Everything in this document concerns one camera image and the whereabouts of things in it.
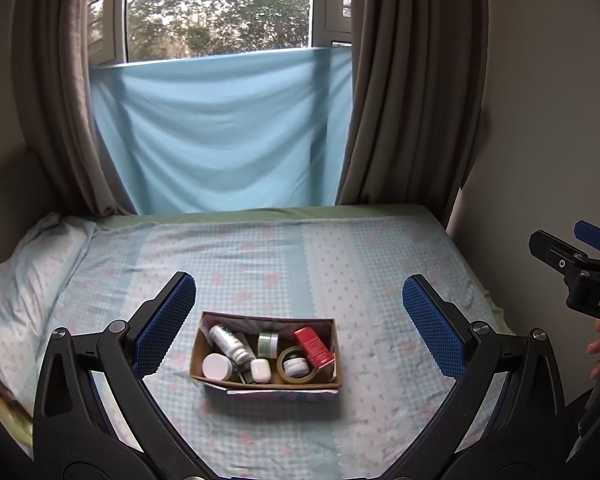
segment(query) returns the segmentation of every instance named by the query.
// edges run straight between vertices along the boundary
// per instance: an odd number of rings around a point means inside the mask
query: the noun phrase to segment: green foliage
[[[130,59],[307,46],[309,0],[132,0]]]

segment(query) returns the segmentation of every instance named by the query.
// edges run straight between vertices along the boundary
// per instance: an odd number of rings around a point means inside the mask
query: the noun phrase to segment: metal bolt
[[[118,332],[122,332],[125,329],[125,326],[126,323],[124,321],[117,319],[109,324],[109,332],[117,334]]]
[[[546,332],[544,330],[536,328],[534,330],[534,337],[538,339],[538,341],[546,341]]]
[[[65,335],[66,335],[66,329],[64,329],[64,328],[56,328],[51,333],[51,337],[53,339],[62,339]]]
[[[489,325],[487,325],[483,321],[476,321],[473,326],[474,332],[480,335],[485,335],[489,333]]]

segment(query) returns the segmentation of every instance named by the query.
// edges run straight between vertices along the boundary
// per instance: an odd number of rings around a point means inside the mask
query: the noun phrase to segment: hand
[[[596,332],[600,333],[600,319],[596,320]],[[588,355],[596,355],[600,354],[600,337],[596,339],[593,343],[587,346],[587,354]],[[591,371],[591,380],[595,380],[600,377],[600,361],[596,363]]]

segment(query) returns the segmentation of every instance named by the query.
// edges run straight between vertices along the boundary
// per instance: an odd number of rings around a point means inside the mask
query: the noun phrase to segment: cardboard box
[[[318,372],[314,381],[308,384],[286,384],[278,374],[275,360],[270,360],[270,384],[243,384],[229,381],[214,381],[202,375],[202,361],[213,352],[214,348],[209,337],[209,330],[216,324],[223,324],[234,333],[242,332],[254,352],[258,347],[257,340],[260,332],[276,332],[279,334],[278,353],[289,346],[297,346],[294,332],[305,326],[310,326],[320,339],[327,345],[335,357],[333,366],[328,366]],[[340,349],[338,336],[333,319],[286,319],[279,317],[248,317],[217,312],[203,312],[196,339],[191,351],[189,375],[205,386],[225,391],[229,395],[248,395],[255,397],[309,397],[334,396],[342,386],[340,367]]]

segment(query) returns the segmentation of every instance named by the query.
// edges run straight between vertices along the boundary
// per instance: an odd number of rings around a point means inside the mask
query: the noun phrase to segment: window
[[[91,64],[350,44],[350,0],[89,0]]]
[[[87,45],[93,65],[126,61],[125,0],[87,0]]]

